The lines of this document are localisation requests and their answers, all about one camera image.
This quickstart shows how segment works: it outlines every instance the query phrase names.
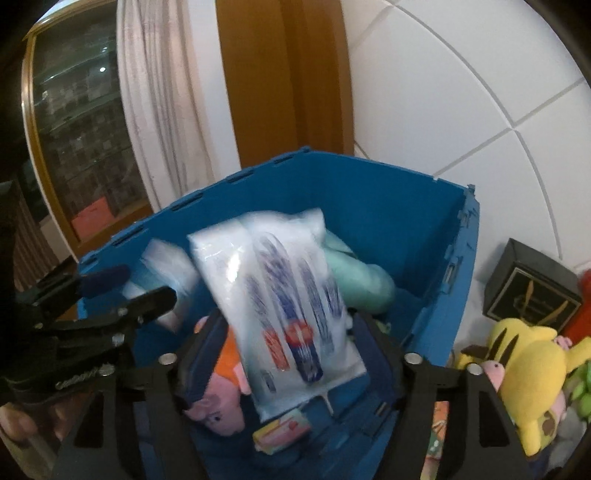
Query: glass cabinet door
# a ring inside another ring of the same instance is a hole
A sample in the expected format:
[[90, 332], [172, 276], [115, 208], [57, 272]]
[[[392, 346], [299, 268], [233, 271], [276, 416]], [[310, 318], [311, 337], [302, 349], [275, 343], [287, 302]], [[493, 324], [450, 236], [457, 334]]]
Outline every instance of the glass cabinet door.
[[151, 213], [121, 104], [116, 2], [61, 20], [31, 41], [34, 163], [59, 227], [83, 254]]

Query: human hand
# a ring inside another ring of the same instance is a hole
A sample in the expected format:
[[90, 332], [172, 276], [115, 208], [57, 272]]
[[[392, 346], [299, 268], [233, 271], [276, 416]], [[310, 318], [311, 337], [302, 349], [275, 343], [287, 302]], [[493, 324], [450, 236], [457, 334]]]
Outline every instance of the human hand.
[[[86, 392], [75, 393], [49, 407], [53, 433], [58, 440], [62, 441], [70, 433], [88, 396]], [[23, 442], [38, 433], [35, 421], [11, 403], [0, 407], [0, 427], [13, 442]]]

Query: packaged item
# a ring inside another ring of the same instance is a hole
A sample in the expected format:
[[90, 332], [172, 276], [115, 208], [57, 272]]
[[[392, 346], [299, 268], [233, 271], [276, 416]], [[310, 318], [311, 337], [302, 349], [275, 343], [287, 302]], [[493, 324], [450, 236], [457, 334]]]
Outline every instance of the packaged item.
[[310, 422], [304, 414], [294, 408], [252, 434], [255, 449], [273, 455], [289, 447], [311, 430]]
[[365, 372], [318, 240], [324, 217], [250, 213], [190, 235], [197, 265], [233, 327], [261, 420]]
[[561, 263], [509, 238], [486, 283], [482, 313], [497, 322], [517, 318], [562, 333], [582, 302], [578, 283]]
[[156, 322], [176, 332], [190, 307], [191, 293], [198, 281], [199, 273], [182, 248], [153, 239], [134, 267], [122, 294], [133, 299], [155, 288], [171, 287], [177, 293], [177, 303]]

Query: wooden door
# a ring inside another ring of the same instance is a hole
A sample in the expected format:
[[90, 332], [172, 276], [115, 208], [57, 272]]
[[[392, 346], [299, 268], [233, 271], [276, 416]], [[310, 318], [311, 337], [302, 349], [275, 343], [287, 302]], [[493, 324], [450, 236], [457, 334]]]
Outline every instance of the wooden door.
[[217, 0], [242, 167], [309, 145], [353, 154], [340, 0]]

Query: white wrapped package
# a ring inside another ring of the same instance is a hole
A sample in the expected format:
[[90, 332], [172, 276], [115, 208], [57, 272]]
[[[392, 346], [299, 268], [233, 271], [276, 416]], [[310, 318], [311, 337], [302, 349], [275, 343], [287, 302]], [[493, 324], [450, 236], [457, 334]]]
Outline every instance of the white wrapped package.
[[319, 247], [319, 210], [249, 213], [189, 236], [234, 329], [261, 421], [365, 373], [349, 315]]
[[177, 294], [177, 303], [156, 322], [176, 332], [191, 306], [191, 294], [198, 282], [199, 273], [182, 248], [152, 239], [122, 294], [127, 299], [134, 299], [155, 288], [171, 287]]

